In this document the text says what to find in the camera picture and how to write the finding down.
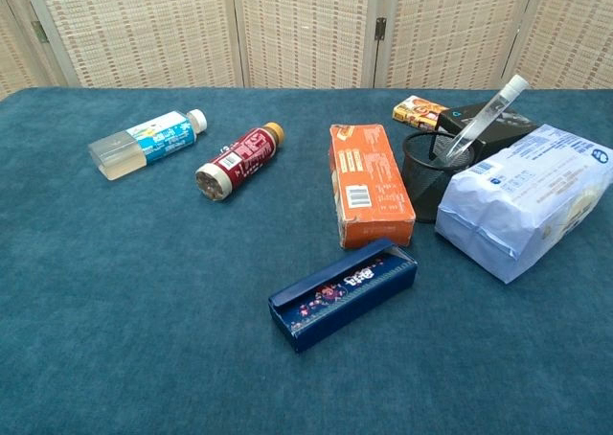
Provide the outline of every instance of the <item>red label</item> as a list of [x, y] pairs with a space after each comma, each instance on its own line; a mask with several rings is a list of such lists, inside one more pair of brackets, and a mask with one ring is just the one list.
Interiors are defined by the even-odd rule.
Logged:
[[264, 128], [252, 128], [222, 152], [211, 164], [224, 170], [235, 190], [275, 154], [275, 140]]

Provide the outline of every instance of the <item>beige screen panel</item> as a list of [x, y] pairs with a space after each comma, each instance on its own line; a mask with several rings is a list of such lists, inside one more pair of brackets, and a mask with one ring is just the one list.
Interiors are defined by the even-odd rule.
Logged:
[[6, 0], [0, 0], [0, 100], [26, 87], [48, 85], [28, 60], [27, 45]]
[[535, 88], [613, 87], [613, 0], [540, 0], [517, 72]]
[[368, 0], [239, 2], [252, 86], [362, 85]]
[[40, 85], [62, 85], [66, 81], [61, 76], [57, 63], [54, 61], [53, 53], [49, 44], [43, 44], [35, 33], [32, 21], [36, 20], [29, 0], [6, 0], [11, 10], [14, 26], [19, 30], [25, 47], [28, 48], [27, 54], [32, 57], [34, 68], [31, 72], [38, 75]]
[[398, 0], [386, 85], [498, 86], [526, 1]]
[[44, 2], [82, 85], [241, 82], [225, 0]]

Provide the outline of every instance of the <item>pen holder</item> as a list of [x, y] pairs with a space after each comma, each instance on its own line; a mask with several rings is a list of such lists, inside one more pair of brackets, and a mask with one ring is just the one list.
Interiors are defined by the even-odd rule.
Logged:
[[473, 146], [468, 147], [451, 165], [443, 166], [436, 162], [437, 154], [445, 152], [453, 138], [448, 133], [423, 132], [408, 136], [402, 143], [402, 181], [419, 222], [436, 220], [439, 203], [451, 176], [472, 164], [475, 156]]

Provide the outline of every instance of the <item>hinge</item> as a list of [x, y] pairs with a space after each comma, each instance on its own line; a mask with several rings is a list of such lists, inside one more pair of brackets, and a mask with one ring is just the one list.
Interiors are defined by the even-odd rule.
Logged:
[[38, 41], [41, 44], [46, 44], [49, 42], [49, 38], [47, 37], [47, 34], [45, 33], [45, 30], [42, 29], [42, 25], [40, 24], [39, 21], [31, 21], [30, 23], [32, 23], [32, 27], [34, 29], [34, 33], [36, 34], [36, 37], [38, 37]]
[[379, 16], [376, 20], [375, 26], [375, 40], [383, 40], [385, 39], [385, 24], [387, 23], [387, 18], [384, 16]]

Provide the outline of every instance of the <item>plastic bottle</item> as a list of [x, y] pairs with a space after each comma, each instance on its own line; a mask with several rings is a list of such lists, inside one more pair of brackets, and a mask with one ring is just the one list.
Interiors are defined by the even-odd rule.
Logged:
[[207, 128], [199, 109], [187, 114], [172, 111], [89, 145], [98, 169], [108, 179], [117, 179], [166, 155], [195, 143]]
[[488, 104], [451, 141], [449, 149], [440, 156], [442, 163], [451, 165], [488, 128], [489, 124], [494, 122], [509, 104], [528, 87], [529, 84], [524, 78], [518, 74], [514, 75], [509, 83], [489, 100]]
[[284, 138], [284, 130], [274, 122], [250, 129], [196, 170], [198, 188], [211, 200], [223, 200], [275, 155]]

